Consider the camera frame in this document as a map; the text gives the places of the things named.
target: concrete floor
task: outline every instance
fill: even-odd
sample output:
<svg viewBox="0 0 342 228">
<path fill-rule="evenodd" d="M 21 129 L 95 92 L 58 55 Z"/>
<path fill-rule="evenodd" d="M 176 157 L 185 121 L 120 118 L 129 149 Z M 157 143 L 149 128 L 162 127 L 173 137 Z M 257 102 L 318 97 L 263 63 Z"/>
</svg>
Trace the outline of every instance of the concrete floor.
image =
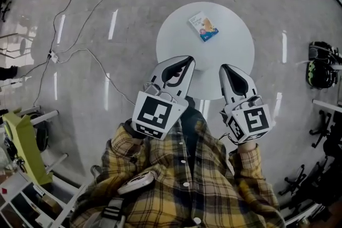
<svg viewBox="0 0 342 228">
<path fill-rule="evenodd" d="M 0 65 L 17 65 L 18 75 L 23 75 L 44 62 L 53 39 L 53 18 L 68 1 L 12 0 L 1 35 L 20 35 L 8 41 L 2 39 L 0 46 L 15 51 L 8 54 L 16 58 L 1 57 Z M 65 50 L 75 42 L 98 1 L 72 0 L 56 18 L 54 50 Z M 251 76 L 276 123 L 259 141 L 263 173 L 278 191 L 284 186 L 284 177 L 295 175 L 301 164 L 310 170 L 324 157 L 322 144 L 313 149 L 311 143 L 317 138 L 308 134 L 318 125 L 319 108 L 311 100 L 335 103 L 337 87 L 311 90 L 305 82 L 306 66 L 296 63 L 307 59 L 310 41 L 342 44 L 342 8 L 335 0 L 104 0 L 89 18 L 73 50 L 89 48 L 117 87 L 135 101 L 146 76 L 157 64 L 156 38 L 163 21 L 180 6 L 198 1 L 228 7 L 244 20 L 253 36 L 255 62 Z M 115 11 L 113 38 L 108 40 Z M 58 41 L 62 17 L 64 24 Z M 285 63 L 283 34 L 287 36 Z M 61 54 L 61 59 L 68 58 L 73 50 Z M 23 82 L 3 88 L 1 106 L 30 107 L 38 95 L 43 71 L 41 66 Z M 49 63 L 37 105 L 44 111 L 59 111 L 59 116 L 51 121 L 50 149 L 44 152 L 44 158 L 68 153 L 69 158 L 57 171 L 77 183 L 90 176 L 89 169 L 100 161 L 106 141 L 119 123 L 133 113 L 132 105 L 108 84 L 87 52 L 76 53 L 62 65 Z M 217 137 L 224 133 L 219 115 L 223 106 L 223 99 L 211 101 L 208 111 L 209 128 Z"/>
</svg>

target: yellow-green object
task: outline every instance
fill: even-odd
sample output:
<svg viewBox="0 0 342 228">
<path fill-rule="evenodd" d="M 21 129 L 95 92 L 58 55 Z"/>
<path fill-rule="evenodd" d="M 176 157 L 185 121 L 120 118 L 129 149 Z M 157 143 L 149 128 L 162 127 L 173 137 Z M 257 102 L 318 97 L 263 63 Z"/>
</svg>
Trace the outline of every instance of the yellow-green object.
<svg viewBox="0 0 342 228">
<path fill-rule="evenodd" d="M 18 151 L 18 156 L 25 161 L 24 167 L 30 179 L 39 185 L 52 183 L 52 173 L 46 174 L 41 152 L 37 147 L 36 132 L 31 124 L 30 116 L 25 115 L 23 118 L 20 118 L 13 112 L 9 112 L 3 115 L 3 120 L 10 127 L 12 136 L 9 137 Z"/>
</svg>

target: white cable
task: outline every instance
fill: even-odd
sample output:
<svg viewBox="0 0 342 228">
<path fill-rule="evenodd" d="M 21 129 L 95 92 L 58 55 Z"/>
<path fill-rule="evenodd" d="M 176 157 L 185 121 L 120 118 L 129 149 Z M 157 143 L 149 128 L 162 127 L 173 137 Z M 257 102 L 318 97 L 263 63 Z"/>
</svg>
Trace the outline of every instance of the white cable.
<svg viewBox="0 0 342 228">
<path fill-rule="evenodd" d="M 91 56 L 93 56 L 93 58 L 96 60 L 96 62 L 98 62 L 98 64 L 100 65 L 100 67 L 101 67 L 101 69 L 102 69 L 102 71 L 103 71 L 103 74 L 106 76 L 106 78 L 108 78 L 108 80 L 109 80 L 110 83 L 113 85 L 113 87 L 115 88 L 115 90 L 116 90 L 119 94 L 121 94 L 127 102 L 129 102 L 129 103 L 131 103 L 132 105 L 135 106 L 135 104 L 134 104 L 130 99 L 128 99 L 127 96 L 126 96 L 124 93 L 122 93 L 122 92 L 115 86 L 115 84 L 113 83 L 112 79 L 110 79 L 110 78 L 107 76 L 106 71 L 104 70 L 104 68 L 103 68 L 103 66 L 102 66 L 102 64 L 101 64 L 101 62 L 96 58 L 96 56 L 95 56 L 89 49 L 78 49 L 78 50 L 75 50 L 73 53 L 71 53 L 71 55 L 69 56 L 68 59 L 66 59 L 66 60 L 63 61 L 63 62 L 60 62 L 60 61 L 57 61 L 57 62 L 58 62 L 59 64 L 63 64 L 63 63 L 68 62 L 68 61 L 70 60 L 71 56 L 72 56 L 74 53 L 78 52 L 78 51 L 88 51 L 88 52 L 91 54 Z"/>
<path fill-rule="evenodd" d="M 81 32 L 83 31 L 83 28 L 84 28 L 84 26 L 86 25 L 88 19 L 90 18 L 90 16 L 92 15 L 92 13 L 93 13 L 94 10 L 96 9 L 96 7 L 97 7 L 102 1 L 103 1 L 103 0 L 100 0 L 100 1 L 95 5 L 95 7 L 92 8 L 92 10 L 91 10 L 89 16 L 87 17 L 87 19 L 86 19 L 85 22 L 83 23 L 82 28 L 81 28 L 79 34 L 77 35 L 77 38 L 76 38 L 74 44 L 72 44 L 71 47 L 70 47 L 69 49 L 67 49 L 67 50 L 65 50 L 65 51 L 57 51 L 56 53 L 67 52 L 67 51 L 69 51 L 74 45 L 76 45 L 77 41 L 78 41 L 79 38 L 80 38 Z"/>
</svg>

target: shoe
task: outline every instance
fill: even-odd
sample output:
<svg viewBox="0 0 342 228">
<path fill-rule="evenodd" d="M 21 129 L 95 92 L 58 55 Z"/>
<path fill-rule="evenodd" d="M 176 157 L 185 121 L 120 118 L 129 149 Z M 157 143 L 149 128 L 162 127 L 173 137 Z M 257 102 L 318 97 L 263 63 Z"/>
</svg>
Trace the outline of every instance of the shoe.
<svg viewBox="0 0 342 228">
<path fill-rule="evenodd" d="M 100 166 L 92 166 L 90 172 L 94 176 L 94 179 L 96 179 L 101 174 L 102 168 Z"/>
</svg>

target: plaid shirt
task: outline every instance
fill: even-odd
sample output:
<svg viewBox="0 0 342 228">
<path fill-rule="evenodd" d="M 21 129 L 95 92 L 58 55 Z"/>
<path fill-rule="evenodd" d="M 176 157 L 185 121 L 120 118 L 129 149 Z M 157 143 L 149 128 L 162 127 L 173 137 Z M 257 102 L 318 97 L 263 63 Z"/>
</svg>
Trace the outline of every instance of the plaid shirt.
<svg viewBox="0 0 342 228">
<path fill-rule="evenodd" d="M 180 124 L 163 141 L 146 138 L 142 145 L 134 145 L 119 126 L 102 156 L 102 174 L 77 200 L 72 227 L 82 228 L 118 196 L 123 183 L 147 170 L 155 181 L 125 195 L 125 227 L 285 227 L 272 188 L 261 174 L 259 148 L 230 157 L 233 175 L 225 146 L 211 136 L 207 124 L 199 121 L 196 133 L 192 178 Z"/>
</svg>

